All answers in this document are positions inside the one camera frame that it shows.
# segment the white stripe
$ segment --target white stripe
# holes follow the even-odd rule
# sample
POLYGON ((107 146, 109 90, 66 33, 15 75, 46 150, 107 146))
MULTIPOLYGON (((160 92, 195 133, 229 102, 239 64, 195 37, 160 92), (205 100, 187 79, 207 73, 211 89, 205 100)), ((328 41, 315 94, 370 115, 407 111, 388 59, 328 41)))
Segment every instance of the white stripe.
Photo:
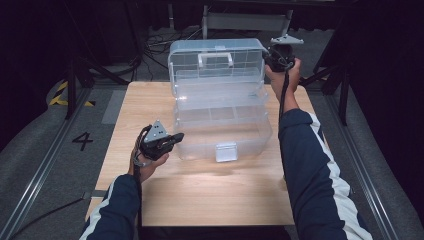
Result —
POLYGON ((334 189, 334 201, 336 202, 337 213, 340 220, 345 221, 345 226, 343 230, 346 232, 347 239, 372 239, 372 236, 369 232, 359 226, 357 219, 358 210, 356 209, 353 201, 348 197, 350 186, 349 184, 340 178, 340 168, 337 166, 337 163, 334 161, 334 157, 331 154, 330 150, 325 146, 324 142, 318 135, 318 130, 320 128, 320 122, 314 114, 309 113, 313 122, 310 125, 312 130, 315 133, 316 138, 321 144, 323 152, 328 156, 330 161, 327 163, 328 168, 330 169, 330 179, 333 181, 332 187, 334 189))
POLYGON ((112 196, 113 192, 113 186, 115 185, 116 178, 113 180, 112 184, 110 184, 109 187, 109 194, 107 195, 107 198, 101 202, 97 207, 94 208, 94 210, 90 214, 90 225, 85 229, 84 233, 81 235, 80 240, 86 240, 88 235, 92 234, 94 230, 96 229, 97 223, 100 221, 102 216, 100 215, 100 209, 106 207, 109 205, 110 197, 112 196))

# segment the metal bar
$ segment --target metal bar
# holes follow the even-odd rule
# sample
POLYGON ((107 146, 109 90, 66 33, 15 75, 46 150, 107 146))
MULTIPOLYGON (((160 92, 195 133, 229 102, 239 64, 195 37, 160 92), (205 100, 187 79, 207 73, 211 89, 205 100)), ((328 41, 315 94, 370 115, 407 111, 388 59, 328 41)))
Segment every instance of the metal bar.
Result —
POLYGON ((377 221, 378 227, 384 239, 399 239, 393 225, 384 209, 383 203, 381 202, 380 195, 378 194, 370 175, 364 165, 361 155, 356 147, 355 141, 349 131, 349 128, 343 126, 337 113, 337 103, 333 96, 324 96, 331 115, 336 121, 336 125, 343 136, 346 146, 349 150, 349 154, 353 160, 353 169, 355 170, 356 176, 358 177, 359 183, 364 190, 367 201, 371 207, 374 217, 377 221))
POLYGON ((72 117, 69 120, 65 120, 62 126, 60 127, 58 133, 56 134, 56 137, 53 140, 52 145, 50 146, 49 150, 44 156, 43 161, 41 162, 32 180, 30 181, 27 188, 25 189, 25 192, 23 196, 21 197, 21 200, 15 207, 15 210, 13 211, 12 215, 9 217, 6 225, 4 226, 2 232, 0 233, 0 240, 9 239, 12 236, 12 234, 21 227, 23 220, 28 214, 28 211, 30 210, 32 204, 37 198, 37 195, 40 192, 41 187, 43 186, 51 168, 56 162, 57 155, 60 149, 62 148, 63 141, 66 135, 71 129, 72 124, 74 123, 76 117, 78 116, 81 108, 84 106, 84 103, 87 101, 90 93, 91 93, 91 89, 89 88, 84 88, 81 90, 81 94, 77 102, 76 111, 74 112, 74 114, 72 114, 72 117))

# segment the right hand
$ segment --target right hand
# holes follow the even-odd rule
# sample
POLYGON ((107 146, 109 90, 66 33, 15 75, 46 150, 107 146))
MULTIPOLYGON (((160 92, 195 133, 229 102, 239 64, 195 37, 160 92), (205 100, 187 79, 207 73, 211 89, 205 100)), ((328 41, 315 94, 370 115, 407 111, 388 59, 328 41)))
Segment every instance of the right hand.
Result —
MULTIPOLYGON (((296 58, 295 63, 292 69, 289 70, 289 86, 287 88, 287 92, 294 93, 297 89, 297 85, 299 85, 300 81, 300 65, 301 60, 296 58)), ((268 65, 265 65, 265 74, 271 80, 271 87, 277 97, 277 100, 281 99, 281 92, 283 90, 283 84, 285 81, 285 73, 284 72, 273 72, 268 65)))

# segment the person's hand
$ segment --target person's hand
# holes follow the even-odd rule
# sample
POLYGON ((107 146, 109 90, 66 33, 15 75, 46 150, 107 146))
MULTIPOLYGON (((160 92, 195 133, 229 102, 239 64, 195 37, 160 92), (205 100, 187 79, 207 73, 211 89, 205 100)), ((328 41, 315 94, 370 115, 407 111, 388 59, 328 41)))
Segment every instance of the person's hand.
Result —
MULTIPOLYGON (((294 93, 297 89, 297 85, 299 84, 299 80, 300 80, 300 65, 301 65, 301 60, 296 58, 294 67, 289 70, 289 86, 287 88, 287 93, 294 93)), ((265 65, 265 74, 271 80, 272 90, 274 91, 278 101, 280 101, 281 91, 283 90, 283 84, 285 80, 285 77, 284 77, 285 73, 273 72, 268 65, 265 65)))
MULTIPOLYGON (((150 161, 149 159, 146 159, 143 156, 143 154, 139 154, 139 153, 140 153, 140 150, 138 150, 137 141, 136 141, 136 144, 134 146, 134 149, 131 152, 131 157, 130 157, 130 168, 128 170, 128 174, 130 174, 130 175, 134 174, 133 158, 136 154, 139 155, 138 159, 139 159, 140 162, 150 161)), ((148 179, 150 176, 152 176, 152 174, 155 172, 156 168, 159 167, 160 165, 164 164, 168 158, 169 158, 169 154, 165 153, 158 160, 152 161, 152 163, 150 165, 148 165, 146 167, 141 167, 140 168, 140 181, 144 182, 146 179, 148 179)))

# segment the box latch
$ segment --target box latch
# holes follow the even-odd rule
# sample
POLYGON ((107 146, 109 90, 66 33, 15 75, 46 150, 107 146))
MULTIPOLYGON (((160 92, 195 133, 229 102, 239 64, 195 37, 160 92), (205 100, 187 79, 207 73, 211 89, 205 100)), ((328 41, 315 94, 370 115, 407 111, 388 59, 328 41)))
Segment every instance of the box latch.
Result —
POLYGON ((236 142, 218 143, 215 146, 215 151, 217 162, 234 161, 238 158, 236 142))

